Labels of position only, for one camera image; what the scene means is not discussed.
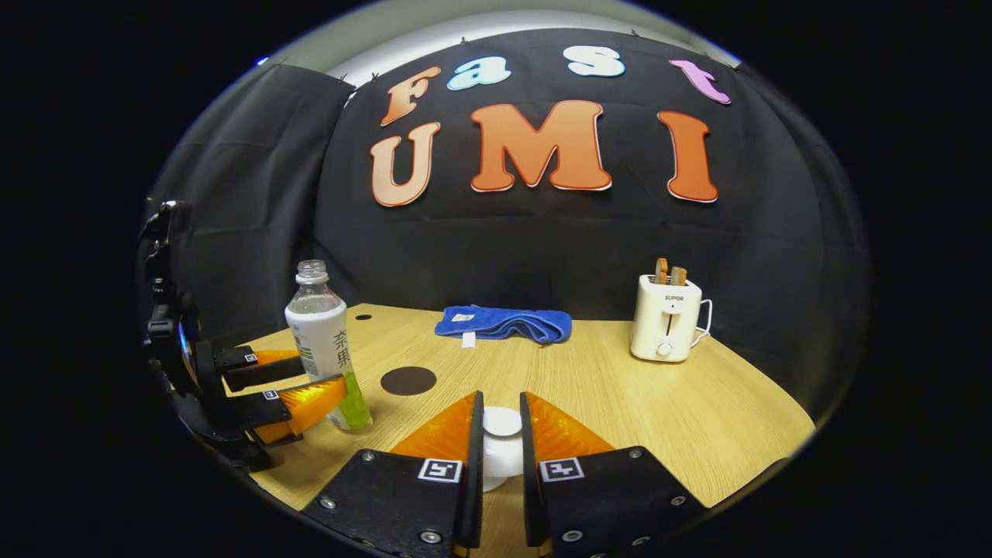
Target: plastic water bottle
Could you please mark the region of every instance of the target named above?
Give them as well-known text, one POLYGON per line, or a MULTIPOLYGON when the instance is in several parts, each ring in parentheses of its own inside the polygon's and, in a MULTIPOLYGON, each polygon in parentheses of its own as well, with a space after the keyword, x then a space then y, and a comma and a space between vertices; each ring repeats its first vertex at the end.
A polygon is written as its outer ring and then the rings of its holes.
POLYGON ((327 287, 327 271, 320 260, 306 260, 297 266, 300 290, 286 306, 297 350, 310 381, 344 376, 347 395, 327 419, 341 430, 360 430, 372 424, 351 363, 344 324, 344 301, 327 287))

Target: bottle cap opening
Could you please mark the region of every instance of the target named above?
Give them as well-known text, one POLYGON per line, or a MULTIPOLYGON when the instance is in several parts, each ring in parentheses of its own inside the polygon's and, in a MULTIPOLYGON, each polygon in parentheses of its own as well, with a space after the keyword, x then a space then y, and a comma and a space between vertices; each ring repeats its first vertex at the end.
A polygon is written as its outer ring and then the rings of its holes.
POLYGON ((327 268, 322 260, 308 259, 297 265, 297 283, 312 285, 327 280, 327 268))

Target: letter m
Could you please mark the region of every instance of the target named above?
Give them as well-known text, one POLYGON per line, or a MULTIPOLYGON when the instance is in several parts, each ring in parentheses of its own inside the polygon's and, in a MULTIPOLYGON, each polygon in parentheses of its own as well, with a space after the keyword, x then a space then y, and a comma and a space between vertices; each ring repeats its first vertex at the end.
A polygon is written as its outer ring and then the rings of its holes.
POLYGON ((548 113, 541 129, 535 130, 511 104, 494 104, 472 112, 472 120, 482 129, 482 157, 472 190, 499 192, 513 186, 513 175, 504 166, 504 152, 527 186, 536 186, 555 150, 558 167, 549 176, 553 186, 606 190, 613 179, 599 158, 596 118, 602 113, 598 103, 564 100, 548 113))

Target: black curtain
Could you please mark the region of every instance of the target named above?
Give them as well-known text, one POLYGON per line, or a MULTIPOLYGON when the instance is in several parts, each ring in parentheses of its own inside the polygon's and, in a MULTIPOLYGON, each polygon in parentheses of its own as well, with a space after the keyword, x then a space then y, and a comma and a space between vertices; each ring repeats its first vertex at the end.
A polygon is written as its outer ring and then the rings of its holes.
POLYGON ((316 198, 316 255, 349 304, 440 310, 454 304, 556 309, 576 319, 631 320, 638 275, 655 258, 685 267, 714 301, 713 336, 788 391, 816 420, 859 353, 868 269, 850 186, 813 127, 759 77, 679 47, 630 35, 544 29, 455 45, 379 75, 359 87, 330 139, 316 198), (626 69, 582 76, 562 51, 609 47, 626 69), (506 59, 497 83, 451 90, 462 64, 506 59), (670 60, 688 60, 731 98, 704 96, 670 60), (409 114, 381 126, 388 90, 423 70, 440 75, 409 114), (602 105, 597 134, 602 192, 566 192, 541 181, 478 193, 480 127, 472 111, 516 106, 536 129, 559 101, 602 105), (675 172, 670 132, 659 111, 709 127, 713 204, 667 191, 675 172), (379 205, 371 186, 371 147, 399 136, 394 180, 412 172, 407 134, 439 122, 424 193, 407 206, 379 205))
MULTIPOLYGON (((286 326, 294 270, 312 257, 324 152, 353 90, 313 70, 255 69, 203 111, 167 160, 144 217, 167 200, 193 205, 190 237, 173 260, 207 338, 233 345, 286 326)), ((142 242, 139 323, 152 305, 142 275, 150 252, 142 242)))

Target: wooden table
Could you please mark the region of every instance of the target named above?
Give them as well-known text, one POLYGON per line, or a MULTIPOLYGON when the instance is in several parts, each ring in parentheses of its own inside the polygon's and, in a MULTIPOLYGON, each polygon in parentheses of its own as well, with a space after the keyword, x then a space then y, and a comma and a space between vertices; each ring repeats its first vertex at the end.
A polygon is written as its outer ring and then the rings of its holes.
MULTIPOLYGON (((480 390, 487 406, 518 409, 531 391, 575 417, 615 448, 648 448, 703 504, 713 506, 790 456, 813 423, 781 387, 746 360, 707 337, 682 363, 630 354, 631 322, 576 320, 571 338, 541 347, 514 336, 478 340, 434 334, 441 312, 370 304, 347 310, 348 343, 374 426, 348 434, 321 422, 304 439, 273 448, 276 466, 251 477, 274 497, 302 509, 362 448, 389 451, 455 400, 480 390), (368 320, 355 320, 361 314, 368 320), (399 396, 379 380, 401 366, 437 376, 426 393, 399 396)), ((294 349, 289 330, 250 343, 255 350, 294 349)), ((240 394, 306 382, 289 378, 240 394)), ((511 478, 483 496, 477 558, 533 554, 524 535, 523 481, 511 478)))

